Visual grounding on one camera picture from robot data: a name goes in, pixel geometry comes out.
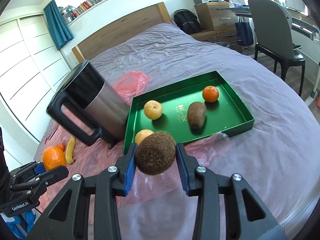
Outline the yellow banana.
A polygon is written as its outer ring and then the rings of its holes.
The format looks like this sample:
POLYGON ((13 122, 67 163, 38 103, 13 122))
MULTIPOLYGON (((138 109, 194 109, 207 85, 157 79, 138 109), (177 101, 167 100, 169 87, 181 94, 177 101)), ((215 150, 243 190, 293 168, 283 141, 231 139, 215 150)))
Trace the yellow banana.
POLYGON ((75 148, 75 138, 72 137, 71 139, 69 139, 66 147, 66 151, 65 151, 65 159, 67 164, 72 164, 74 162, 73 160, 74 148, 75 148))

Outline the brown kiwi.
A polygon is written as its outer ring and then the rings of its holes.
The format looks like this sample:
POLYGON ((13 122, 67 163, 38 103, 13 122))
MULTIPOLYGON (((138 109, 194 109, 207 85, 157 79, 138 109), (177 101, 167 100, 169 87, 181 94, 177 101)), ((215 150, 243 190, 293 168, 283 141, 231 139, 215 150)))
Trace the brown kiwi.
POLYGON ((171 167, 175 160, 176 142, 170 133, 157 131, 137 147, 135 162, 144 174, 155 176, 171 167))
POLYGON ((204 103, 196 101, 190 104, 187 120, 191 129, 201 129, 206 119, 207 107, 204 103))

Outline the small orange tangerine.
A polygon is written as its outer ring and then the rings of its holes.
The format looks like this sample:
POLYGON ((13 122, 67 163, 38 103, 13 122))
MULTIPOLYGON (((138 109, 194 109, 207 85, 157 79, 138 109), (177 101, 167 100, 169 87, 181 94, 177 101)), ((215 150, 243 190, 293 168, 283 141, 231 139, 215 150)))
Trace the small orange tangerine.
POLYGON ((66 148, 64 144, 57 144, 57 147, 61 149, 63 152, 65 151, 65 148, 66 148))

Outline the purple bed cover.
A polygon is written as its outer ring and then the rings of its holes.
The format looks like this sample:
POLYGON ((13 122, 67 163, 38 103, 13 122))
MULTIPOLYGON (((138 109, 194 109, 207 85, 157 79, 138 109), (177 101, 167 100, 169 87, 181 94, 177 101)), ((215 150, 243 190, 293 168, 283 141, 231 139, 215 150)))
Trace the purple bed cover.
POLYGON ((87 144, 28 239, 294 239, 319 124, 250 57, 163 23, 82 62, 47 113, 87 144))

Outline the steel black electric kettle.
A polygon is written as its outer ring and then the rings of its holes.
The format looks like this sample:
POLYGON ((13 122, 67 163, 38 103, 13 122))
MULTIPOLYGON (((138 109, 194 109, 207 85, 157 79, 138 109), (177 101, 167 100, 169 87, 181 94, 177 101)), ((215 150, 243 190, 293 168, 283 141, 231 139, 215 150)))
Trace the steel black electric kettle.
POLYGON ((102 75, 85 60, 60 83, 46 112, 87 146, 103 139, 114 146, 125 138, 129 106, 102 75), (62 111, 69 109, 93 133, 87 134, 62 111))

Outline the white wardrobe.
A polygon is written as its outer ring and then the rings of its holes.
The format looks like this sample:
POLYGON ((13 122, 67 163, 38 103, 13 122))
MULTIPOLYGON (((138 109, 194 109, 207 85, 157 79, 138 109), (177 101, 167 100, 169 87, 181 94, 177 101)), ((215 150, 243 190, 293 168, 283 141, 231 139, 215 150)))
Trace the white wardrobe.
POLYGON ((36 141, 50 122, 46 108, 69 71, 42 15, 1 25, 1 97, 36 141))

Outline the peach-coloured apple in tray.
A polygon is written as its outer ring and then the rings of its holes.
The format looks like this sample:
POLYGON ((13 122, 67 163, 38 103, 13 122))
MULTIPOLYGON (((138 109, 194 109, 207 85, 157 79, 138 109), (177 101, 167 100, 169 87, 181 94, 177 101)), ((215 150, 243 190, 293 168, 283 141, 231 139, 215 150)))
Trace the peach-coloured apple in tray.
POLYGON ((146 102, 143 107, 143 110, 146 117, 151 120, 157 120, 161 117, 163 113, 162 104, 156 100, 150 100, 146 102))

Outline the green rectangular tray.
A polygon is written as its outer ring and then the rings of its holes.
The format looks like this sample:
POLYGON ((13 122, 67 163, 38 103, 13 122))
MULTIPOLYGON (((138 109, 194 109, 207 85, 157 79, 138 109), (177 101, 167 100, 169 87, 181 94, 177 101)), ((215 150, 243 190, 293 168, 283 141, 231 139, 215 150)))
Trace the green rectangular tray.
POLYGON ((188 144, 222 132, 233 137, 253 128, 254 117, 217 71, 136 96, 131 101, 123 154, 144 129, 165 131, 188 144))

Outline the tangerine in tray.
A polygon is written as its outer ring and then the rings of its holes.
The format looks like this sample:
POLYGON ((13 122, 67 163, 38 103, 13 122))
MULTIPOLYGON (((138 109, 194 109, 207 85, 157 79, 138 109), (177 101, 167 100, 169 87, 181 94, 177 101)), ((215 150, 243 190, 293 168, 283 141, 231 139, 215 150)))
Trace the tangerine in tray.
POLYGON ((215 86, 207 86, 202 91, 202 97, 206 102, 214 103, 219 98, 219 91, 215 86))

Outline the wooden headboard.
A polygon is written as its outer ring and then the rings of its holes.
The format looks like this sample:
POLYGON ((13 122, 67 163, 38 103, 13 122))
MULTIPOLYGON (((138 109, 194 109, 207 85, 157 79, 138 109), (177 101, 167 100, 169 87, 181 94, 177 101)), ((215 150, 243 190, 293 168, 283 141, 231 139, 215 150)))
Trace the wooden headboard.
POLYGON ((78 62, 91 60, 147 29, 171 21, 163 2, 134 11, 97 30, 72 48, 78 62))

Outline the teal curtain left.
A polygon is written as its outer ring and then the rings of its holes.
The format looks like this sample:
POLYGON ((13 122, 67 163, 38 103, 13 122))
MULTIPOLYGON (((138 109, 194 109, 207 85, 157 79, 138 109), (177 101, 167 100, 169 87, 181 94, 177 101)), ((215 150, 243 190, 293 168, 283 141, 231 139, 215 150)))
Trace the teal curtain left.
POLYGON ((74 36, 70 31, 68 25, 63 19, 55 0, 52 0, 45 8, 44 14, 46 16, 48 30, 58 50, 64 47, 74 36))

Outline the navy tote bag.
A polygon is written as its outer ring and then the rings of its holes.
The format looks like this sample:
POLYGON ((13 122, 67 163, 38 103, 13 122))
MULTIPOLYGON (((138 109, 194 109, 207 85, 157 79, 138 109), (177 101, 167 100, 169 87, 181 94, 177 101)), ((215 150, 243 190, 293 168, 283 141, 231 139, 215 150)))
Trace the navy tote bag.
POLYGON ((238 22, 235 23, 237 32, 238 45, 242 47, 249 47, 253 45, 253 33, 248 22, 243 17, 239 17, 238 22))

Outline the black backpack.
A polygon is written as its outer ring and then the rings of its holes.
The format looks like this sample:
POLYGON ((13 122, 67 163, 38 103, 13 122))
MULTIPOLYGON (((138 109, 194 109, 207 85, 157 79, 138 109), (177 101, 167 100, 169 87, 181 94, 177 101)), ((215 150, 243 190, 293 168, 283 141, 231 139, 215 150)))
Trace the black backpack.
POLYGON ((202 30, 196 15, 187 9, 176 10, 174 12, 174 22, 186 34, 194 34, 202 30))

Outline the wooden drawer cabinet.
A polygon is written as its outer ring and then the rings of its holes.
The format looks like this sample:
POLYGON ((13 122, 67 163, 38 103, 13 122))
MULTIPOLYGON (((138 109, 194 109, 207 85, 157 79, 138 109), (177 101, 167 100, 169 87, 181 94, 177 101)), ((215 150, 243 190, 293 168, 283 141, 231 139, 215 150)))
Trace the wooden drawer cabinet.
POLYGON ((231 6, 230 2, 207 2, 195 5, 202 30, 191 36, 198 41, 227 42, 232 50, 242 53, 235 28, 238 17, 231 11, 231 6))

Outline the grey black chair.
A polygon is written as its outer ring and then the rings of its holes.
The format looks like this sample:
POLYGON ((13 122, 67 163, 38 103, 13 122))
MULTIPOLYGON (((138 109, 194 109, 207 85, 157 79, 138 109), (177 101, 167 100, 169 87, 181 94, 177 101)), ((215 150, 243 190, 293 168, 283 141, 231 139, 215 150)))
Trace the grey black chair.
POLYGON ((284 8, 272 0, 248 0, 248 5, 257 38, 255 61, 258 59, 259 52, 274 59, 274 70, 277 69, 278 63, 281 65, 282 80, 286 79, 290 67, 301 66, 298 92, 301 95, 305 76, 305 59, 298 50, 293 48, 291 24, 284 13, 284 8))

